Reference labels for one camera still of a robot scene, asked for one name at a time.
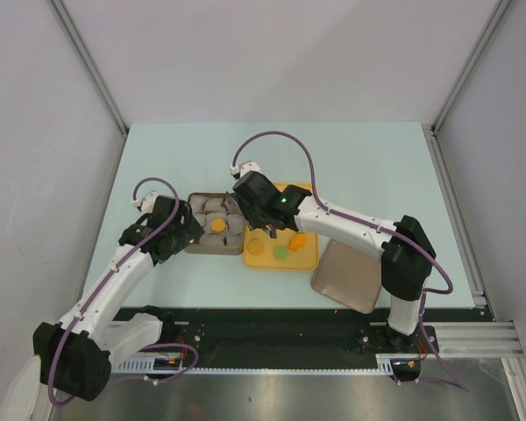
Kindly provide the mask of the metal tongs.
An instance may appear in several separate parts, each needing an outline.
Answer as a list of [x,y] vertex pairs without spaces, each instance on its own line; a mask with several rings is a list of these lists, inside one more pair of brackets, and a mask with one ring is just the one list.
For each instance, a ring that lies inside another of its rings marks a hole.
[[246,220],[241,209],[239,208],[238,203],[229,192],[224,194],[224,207],[227,211],[226,222],[230,234],[242,234],[245,229]]

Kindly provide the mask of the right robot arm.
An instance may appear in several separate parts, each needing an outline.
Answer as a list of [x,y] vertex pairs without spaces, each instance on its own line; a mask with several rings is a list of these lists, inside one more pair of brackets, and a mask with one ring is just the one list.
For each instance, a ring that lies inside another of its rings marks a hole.
[[351,246],[380,263],[381,285],[390,296],[387,342],[407,352],[419,338],[423,286],[436,262],[436,252],[413,217],[379,220],[336,210],[317,194],[295,185],[278,189],[252,165],[234,167],[232,197],[249,227],[270,237],[278,231],[315,233]]

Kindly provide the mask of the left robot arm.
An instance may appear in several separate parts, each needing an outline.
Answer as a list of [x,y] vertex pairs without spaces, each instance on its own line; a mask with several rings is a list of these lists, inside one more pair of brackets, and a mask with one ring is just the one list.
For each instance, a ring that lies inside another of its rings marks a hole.
[[51,393],[90,402],[113,368],[147,346],[164,351],[176,340],[172,312],[150,305],[122,325],[110,325],[146,275],[204,233],[184,200],[152,192],[135,204],[139,219],[123,231],[100,278],[58,322],[43,322],[32,335],[40,381]]

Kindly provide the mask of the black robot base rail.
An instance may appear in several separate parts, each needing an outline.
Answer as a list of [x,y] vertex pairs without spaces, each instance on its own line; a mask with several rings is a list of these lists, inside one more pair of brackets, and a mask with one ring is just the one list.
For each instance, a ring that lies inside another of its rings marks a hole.
[[376,354],[421,358],[438,347],[434,328],[406,339],[388,331],[387,310],[155,308],[159,341],[182,340],[209,368],[371,367]]

